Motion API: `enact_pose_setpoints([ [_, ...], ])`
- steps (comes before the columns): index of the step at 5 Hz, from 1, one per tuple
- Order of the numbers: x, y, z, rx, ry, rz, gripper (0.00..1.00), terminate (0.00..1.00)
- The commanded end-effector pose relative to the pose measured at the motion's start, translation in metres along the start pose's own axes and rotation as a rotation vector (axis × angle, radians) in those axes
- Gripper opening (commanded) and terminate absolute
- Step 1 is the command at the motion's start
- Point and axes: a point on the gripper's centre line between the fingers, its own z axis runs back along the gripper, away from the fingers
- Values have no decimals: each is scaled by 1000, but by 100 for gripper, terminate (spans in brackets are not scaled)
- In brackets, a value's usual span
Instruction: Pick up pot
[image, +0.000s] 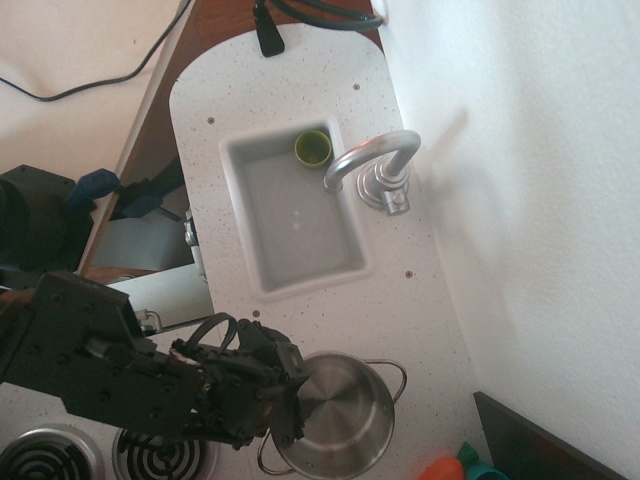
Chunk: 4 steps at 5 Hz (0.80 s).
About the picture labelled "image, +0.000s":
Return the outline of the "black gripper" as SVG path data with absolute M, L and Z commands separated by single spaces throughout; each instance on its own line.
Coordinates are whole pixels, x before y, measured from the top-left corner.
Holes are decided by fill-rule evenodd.
M 297 392 L 309 376 L 285 335 L 219 313 L 188 339 L 174 341 L 171 355 L 201 376 L 182 437 L 243 447 L 267 431 L 276 446 L 292 446 L 304 436 L 300 401 L 286 398 L 286 391 Z

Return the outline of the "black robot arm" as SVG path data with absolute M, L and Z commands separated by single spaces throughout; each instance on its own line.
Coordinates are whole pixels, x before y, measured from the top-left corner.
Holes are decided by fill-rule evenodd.
M 169 440 L 249 445 L 303 435 L 299 349 L 257 321 L 206 318 L 160 352 L 128 297 L 68 272 L 1 293 L 1 378 L 72 415 Z

